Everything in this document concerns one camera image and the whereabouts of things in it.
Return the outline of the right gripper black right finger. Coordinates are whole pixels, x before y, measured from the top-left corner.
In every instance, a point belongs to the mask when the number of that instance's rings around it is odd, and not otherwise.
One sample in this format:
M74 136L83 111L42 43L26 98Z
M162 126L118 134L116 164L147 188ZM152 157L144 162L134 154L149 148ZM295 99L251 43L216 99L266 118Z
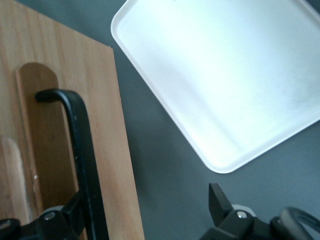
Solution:
M208 208L214 226L202 240L270 240L270 225L247 206L231 204L217 183L208 187Z

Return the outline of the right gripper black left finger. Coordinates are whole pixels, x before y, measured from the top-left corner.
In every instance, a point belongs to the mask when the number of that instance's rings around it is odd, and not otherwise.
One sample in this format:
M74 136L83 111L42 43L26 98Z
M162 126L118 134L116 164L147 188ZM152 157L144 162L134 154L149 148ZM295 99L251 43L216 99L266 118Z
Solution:
M0 221L2 240L78 240L85 229L81 197L77 192L62 208L48 208L34 221L21 225L16 218Z

